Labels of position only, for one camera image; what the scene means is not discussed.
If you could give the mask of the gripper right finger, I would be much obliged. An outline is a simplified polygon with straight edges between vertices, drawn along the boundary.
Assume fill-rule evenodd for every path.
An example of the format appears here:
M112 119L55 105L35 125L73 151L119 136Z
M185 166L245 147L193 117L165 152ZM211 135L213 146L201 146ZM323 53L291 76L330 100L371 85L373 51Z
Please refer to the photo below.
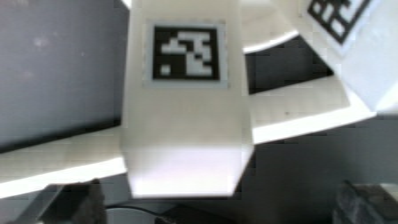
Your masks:
M398 184L339 184L334 224L398 224Z

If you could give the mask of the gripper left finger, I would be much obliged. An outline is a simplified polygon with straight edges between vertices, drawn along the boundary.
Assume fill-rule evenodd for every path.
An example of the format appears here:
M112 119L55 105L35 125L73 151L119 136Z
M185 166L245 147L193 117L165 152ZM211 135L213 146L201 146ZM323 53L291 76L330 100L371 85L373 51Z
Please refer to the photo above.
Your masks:
M14 224L106 224L99 180L48 185Z

